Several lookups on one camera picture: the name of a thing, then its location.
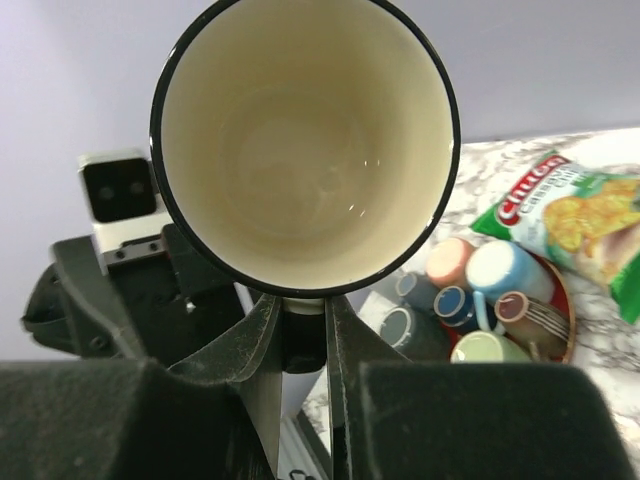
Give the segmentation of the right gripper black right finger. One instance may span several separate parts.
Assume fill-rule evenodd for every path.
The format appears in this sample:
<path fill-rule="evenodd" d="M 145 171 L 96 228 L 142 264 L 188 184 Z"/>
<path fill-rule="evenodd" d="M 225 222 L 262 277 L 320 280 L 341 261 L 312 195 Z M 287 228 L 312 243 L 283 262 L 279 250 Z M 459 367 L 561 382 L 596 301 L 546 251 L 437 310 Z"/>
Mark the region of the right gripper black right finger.
<path fill-rule="evenodd" d="M 609 410 L 556 363 L 414 363 L 327 300 L 336 479 L 631 479 Z"/>

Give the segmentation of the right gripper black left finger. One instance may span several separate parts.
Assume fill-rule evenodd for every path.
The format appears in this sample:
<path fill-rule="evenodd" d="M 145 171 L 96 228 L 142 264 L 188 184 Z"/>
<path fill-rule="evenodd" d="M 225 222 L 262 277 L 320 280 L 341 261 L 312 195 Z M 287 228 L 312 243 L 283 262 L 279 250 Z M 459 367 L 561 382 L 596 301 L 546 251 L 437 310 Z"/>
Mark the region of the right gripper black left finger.
<path fill-rule="evenodd" d="M 1 367 L 5 479 L 272 479 L 281 301 L 171 367 L 144 359 Z"/>

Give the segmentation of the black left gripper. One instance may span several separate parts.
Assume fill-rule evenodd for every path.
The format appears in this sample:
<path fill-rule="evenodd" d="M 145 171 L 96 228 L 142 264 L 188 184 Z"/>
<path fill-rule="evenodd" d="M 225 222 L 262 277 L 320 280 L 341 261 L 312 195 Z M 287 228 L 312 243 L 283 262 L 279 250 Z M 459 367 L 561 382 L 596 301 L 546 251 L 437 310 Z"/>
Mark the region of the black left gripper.
<path fill-rule="evenodd" d="M 54 243 L 21 318 L 40 345 L 82 358 L 176 363 L 245 313 L 233 281 L 172 224 L 99 264 L 90 237 Z"/>

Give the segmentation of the light green mug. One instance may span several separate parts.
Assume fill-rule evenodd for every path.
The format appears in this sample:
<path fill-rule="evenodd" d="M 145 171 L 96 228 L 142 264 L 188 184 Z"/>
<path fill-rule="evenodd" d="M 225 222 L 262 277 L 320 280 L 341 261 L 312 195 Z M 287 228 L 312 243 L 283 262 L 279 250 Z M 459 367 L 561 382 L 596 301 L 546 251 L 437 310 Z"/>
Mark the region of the light green mug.
<path fill-rule="evenodd" d="M 529 355 L 515 342 L 491 332 L 475 331 L 463 336 L 450 355 L 452 363 L 531 362 Z"/>

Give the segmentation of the brown striped mug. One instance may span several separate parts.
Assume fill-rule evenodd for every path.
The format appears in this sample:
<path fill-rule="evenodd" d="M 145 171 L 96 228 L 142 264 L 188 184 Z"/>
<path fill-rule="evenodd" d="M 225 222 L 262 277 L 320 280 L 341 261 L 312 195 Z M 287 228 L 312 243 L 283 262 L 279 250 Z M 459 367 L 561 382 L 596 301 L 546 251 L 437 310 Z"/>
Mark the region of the brown striped mug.
<path fill-rule="evenodd" d="M 556 307 L 511 291 L 494 305 L 495 314 L 506 332 L 529 350 L 532 343 L 548 358 L 561 358 L 570 337 L 569 317 Z"/>

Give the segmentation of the cream mug with black rim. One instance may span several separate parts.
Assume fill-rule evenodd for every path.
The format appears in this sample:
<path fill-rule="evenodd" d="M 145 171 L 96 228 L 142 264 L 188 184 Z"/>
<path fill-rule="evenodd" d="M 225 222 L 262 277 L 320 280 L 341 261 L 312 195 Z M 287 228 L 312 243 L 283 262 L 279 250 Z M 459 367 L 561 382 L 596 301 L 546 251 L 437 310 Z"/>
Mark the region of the cream mug with black rim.
<path fill-rule="evenodd" d="M 214 3 L 171 50 L 149 132 L 188 241 L 302 315 L 421 248 L 461 149 L 443 62 L 388 1 Z"/>

